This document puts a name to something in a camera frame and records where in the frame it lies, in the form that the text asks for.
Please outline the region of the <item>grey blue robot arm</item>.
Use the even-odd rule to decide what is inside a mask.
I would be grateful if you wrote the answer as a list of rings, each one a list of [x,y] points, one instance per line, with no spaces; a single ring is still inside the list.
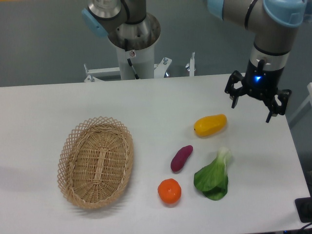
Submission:
[[[211,14],[255,34],[246,73],[234,71],[225,92],[235,107],[248,95],[264,102],[269,117],[283,115],[291,91],[278,89],[297,31],[308,6],[305,0],[210,0]],[[91,0],[82,18],[98,37],[116,48],[122,79],[155,78],[154,46],[160,36],[158,20],[144,0]]]

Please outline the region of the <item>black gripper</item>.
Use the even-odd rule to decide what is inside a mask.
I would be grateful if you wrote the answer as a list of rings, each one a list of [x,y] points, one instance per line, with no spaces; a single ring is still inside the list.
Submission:
[[[240,96],[249,95],[257,100],[269,102],[266,123],[269,123],[272,117],[285,115],[292,91],[277,88],[283,70],[284,68],[268,71],[263,68],[259,72],[257,66],[249,61],[244,77],[237,70],[233,71],[225,87],[225,93],[229,94],[232,100],[231,107],[236,107]],[[242,86],[235,88],[234,85],[239,83]]]

